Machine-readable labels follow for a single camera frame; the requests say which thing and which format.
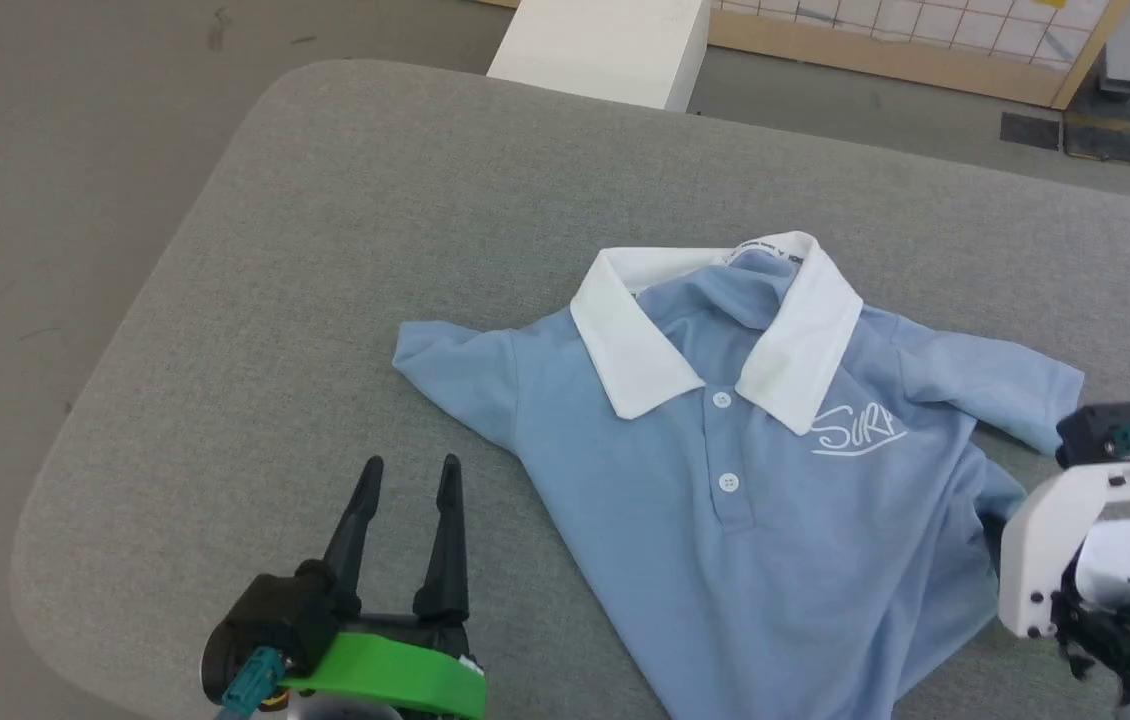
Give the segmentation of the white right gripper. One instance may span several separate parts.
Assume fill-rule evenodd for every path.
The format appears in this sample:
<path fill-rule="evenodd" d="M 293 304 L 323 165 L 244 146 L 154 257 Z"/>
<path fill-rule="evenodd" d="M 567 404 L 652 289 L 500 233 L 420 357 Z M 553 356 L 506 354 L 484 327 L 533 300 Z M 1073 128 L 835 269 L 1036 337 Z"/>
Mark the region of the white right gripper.
<path fill-rule="evenodd" d="M 1078 465 L 1041 483 L 1003 524 L 999 621 L 1017 637 L 1049 637 L 1051 598 L 1110 503 L 1130 502 L 1130 461 Z"/>

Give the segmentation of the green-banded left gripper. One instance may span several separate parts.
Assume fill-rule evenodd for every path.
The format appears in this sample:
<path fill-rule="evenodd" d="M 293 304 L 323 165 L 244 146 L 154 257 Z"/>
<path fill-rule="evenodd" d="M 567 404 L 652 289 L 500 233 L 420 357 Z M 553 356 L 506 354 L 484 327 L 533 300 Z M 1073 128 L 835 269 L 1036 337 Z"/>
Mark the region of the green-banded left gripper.
<path fill-rule="evenodd" d="M 324 552 L 337 614 L 359 614 L 358 583 L 385 461 L 372 456 Z M 463 466 L 443 460 L 431 559 L 408 615 L 365 614 L 334 637 L 313 673 L 286 675 L 290 719 L 484 719 L 488 682 L 475 660 L 466 569 Z"/>

